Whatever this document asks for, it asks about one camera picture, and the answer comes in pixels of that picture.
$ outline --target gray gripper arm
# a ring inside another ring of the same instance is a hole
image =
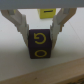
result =
[[[50,36],[52,40],[52,49],[57,40],[57,35],[62,31],[64,24],[76,13],[77,8],[61,8],[57,15],[53,17],[52,26],[50,26]]]
[[[24,42],[28,46],[29,25],[26,23],[26,16],[18,10],[1,10],[1,13],[17,27],[18,32],[22,34]]]

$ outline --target block face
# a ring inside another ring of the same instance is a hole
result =
[[[40,19],[53,18],[56,13],[56,9],[38,9]]]
[[[49,58],[51,55],[52,41],[49,29],[29,30],[28,48],[30,58]]]

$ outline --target black block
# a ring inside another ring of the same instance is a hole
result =
[[[50,58],[52,49],[50,29],[29,30],[28,48],[31,59]]]

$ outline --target yellow letter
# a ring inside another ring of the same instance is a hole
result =
[[[39,39],[39,37],[37,37],[38,35],[42,35],[44,37],[44,40],[42,42],[35,41],[35,43],[36,44],[43,44],[43,43],[45,43],[46,36],[43,33],[37,33],[37,34],[34,33],[34,39]]]
[[[39,56],[39,55],[37,55],[38,52],[44,52],[45,54],[42,55],[42,56]],[[47,52],[45,50],[38,50],[38,51],[35,52],[36,57],[45,57],[46,55],[47,55]]]

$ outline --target yellow number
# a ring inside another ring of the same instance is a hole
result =
[[[34,39],[39,39],[39,37],[37,37],[38,35],[42,35],[44,37],[44,40],[42,42],[35,41],[35,43],[36,44],[43,44],[43,43],[45,43],[46,36],[43,33],[37,33],[37,34],[34,33]]]
[[[38,52],[44,52],[45,54],[42,55],[42,56],[39,56],[39,55],[37,54]],[[35,52],[35,56],[36,56],[36,57],[45,57],[46,55],[47,55],[47,52],[46,52],[45,50],[38,50],[38,51]]]

